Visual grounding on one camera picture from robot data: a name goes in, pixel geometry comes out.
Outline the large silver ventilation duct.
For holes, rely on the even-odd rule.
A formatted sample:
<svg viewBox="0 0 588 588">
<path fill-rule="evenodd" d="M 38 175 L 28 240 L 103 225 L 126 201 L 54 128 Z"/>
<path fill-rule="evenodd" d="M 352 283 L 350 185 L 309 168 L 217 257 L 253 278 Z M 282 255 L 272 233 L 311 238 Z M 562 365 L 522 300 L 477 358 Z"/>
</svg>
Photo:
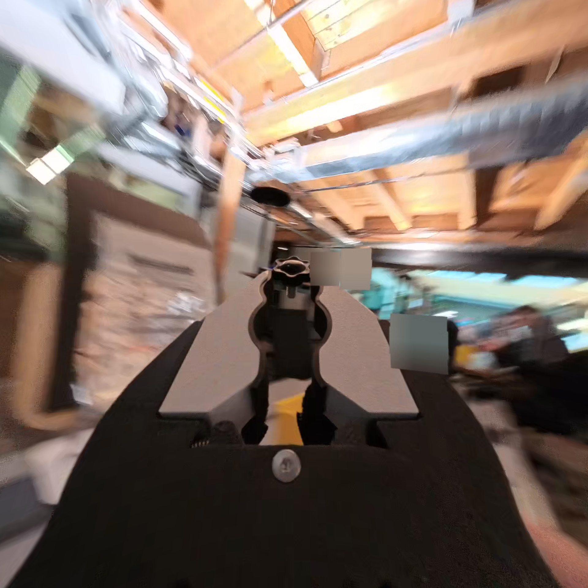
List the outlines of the large silver ventilation duct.
<svg viewBox="0 0 588 588">
<path fill-rule="evenodd" d="M 245 177 L 290 184 L 463 153 L 479 168 L 506 165 L 560 155 L 586 130 L 587 79 L 568 79 L 300 146 Z"/>
</svg>

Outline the wooden support post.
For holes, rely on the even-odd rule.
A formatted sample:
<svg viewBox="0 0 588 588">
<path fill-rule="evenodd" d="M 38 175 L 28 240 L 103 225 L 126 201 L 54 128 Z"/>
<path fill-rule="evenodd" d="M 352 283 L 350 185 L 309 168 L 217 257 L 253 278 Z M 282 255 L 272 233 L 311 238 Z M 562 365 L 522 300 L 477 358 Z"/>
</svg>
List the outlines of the wooden support post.
<svg viewBox="0 0 588 588">
<path fill-rule="evenodd" d="M 234 148 L 228 148 L 224 156 L 223 174 L 217 193 L 217 214 L 213 247 L 217 305 L 220 305 L 225 298 L 224 282 L 226 268 L 245 173 L 246 163 L 237 156 Z"/>
</svg>

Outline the black floor lamp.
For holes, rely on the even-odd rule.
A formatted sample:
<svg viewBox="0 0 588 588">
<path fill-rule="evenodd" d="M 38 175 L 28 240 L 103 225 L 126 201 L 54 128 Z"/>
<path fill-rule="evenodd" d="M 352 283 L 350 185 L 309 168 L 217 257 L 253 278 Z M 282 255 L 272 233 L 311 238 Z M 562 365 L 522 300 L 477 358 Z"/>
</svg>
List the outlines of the black floor lamp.
<svg viewBox="0 0 588 588">
<path fill-rule="evenodd" d="M 260 205 L 267 205 L 275 208 L 286 208 L 291 202 L 291 197 L 288 192 L 271 186 L 253 187 L 249 194 L 249 198 Z"/>
</svg>

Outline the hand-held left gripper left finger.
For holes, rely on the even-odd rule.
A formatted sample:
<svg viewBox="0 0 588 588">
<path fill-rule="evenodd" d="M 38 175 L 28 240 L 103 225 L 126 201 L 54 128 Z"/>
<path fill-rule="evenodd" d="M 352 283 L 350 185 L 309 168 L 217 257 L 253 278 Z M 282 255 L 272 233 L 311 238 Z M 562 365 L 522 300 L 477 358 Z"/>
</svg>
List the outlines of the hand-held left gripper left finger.
<svg viewBox="0 0 588 588">
<path fill-rule="evenodd" d="M 264 271 L 212 311 L 201 326 L 158 410 L 164 419 L 231 423 L 248 445 L 267 434 L 268 347 L 254 323 L 268 303 Z"/>
</svg>

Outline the yellow plastic bin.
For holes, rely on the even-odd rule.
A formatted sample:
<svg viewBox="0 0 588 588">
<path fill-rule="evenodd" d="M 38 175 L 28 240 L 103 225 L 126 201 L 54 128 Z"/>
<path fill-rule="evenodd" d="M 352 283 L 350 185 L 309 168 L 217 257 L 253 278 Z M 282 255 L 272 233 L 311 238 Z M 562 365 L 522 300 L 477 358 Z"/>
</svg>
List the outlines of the yellow plastic bin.
<svg viewBox="0 0 588 588">
<path fill-rule="evenodd" d="M 302 446 L 303 440 L 298 425 L 298 415 L 302 413 L 303 394 L 297 394 L 275 402 L 275 443 L 276 445 Z"/>
</svg>

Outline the black star knob with screw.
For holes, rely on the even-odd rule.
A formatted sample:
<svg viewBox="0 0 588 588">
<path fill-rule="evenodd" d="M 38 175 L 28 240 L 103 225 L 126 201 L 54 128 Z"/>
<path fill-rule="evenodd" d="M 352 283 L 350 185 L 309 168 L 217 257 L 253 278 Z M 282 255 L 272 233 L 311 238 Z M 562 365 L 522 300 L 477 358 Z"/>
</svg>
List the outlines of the black star knob with screw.
<svg viewBox="0 0 588 588">
<path fill-rule="evenodd" d="M 272 269 L 277 304 L 287 310 L 304 310 L 311 293 L 311 263 L 291 256 L 278 259 Z"/>
</svg>

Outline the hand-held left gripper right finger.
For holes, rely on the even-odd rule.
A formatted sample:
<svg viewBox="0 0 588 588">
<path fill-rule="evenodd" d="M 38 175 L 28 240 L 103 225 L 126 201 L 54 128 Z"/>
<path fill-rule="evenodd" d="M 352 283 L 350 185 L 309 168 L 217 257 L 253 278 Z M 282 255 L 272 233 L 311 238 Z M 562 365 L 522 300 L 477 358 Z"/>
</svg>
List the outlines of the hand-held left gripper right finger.
<svg viewBox="0 0 588 588">
<path fill-rule="evenodd" d="M 419 409 L 376 316 L 349 293 L 320 287 L 313 300 L 320 340 L 312 354 L 298 429 L 304 445 L 387 445 L 382 426 Z"/>
</svg>

